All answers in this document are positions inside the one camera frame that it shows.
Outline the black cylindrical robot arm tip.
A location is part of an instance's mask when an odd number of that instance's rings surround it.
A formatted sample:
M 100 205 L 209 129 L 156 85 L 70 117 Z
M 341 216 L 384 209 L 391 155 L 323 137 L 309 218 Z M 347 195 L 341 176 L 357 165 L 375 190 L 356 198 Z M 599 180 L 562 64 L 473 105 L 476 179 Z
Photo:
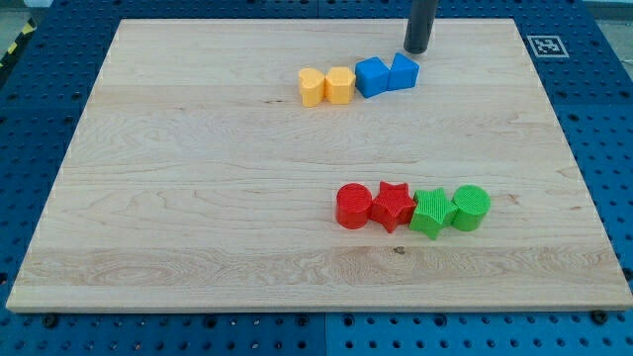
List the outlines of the black cylindrical robot arm tip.
M 412 0 L 407 20 L 404 49 L 412 54 L 424 53 L 437 11 L 438 0 Z

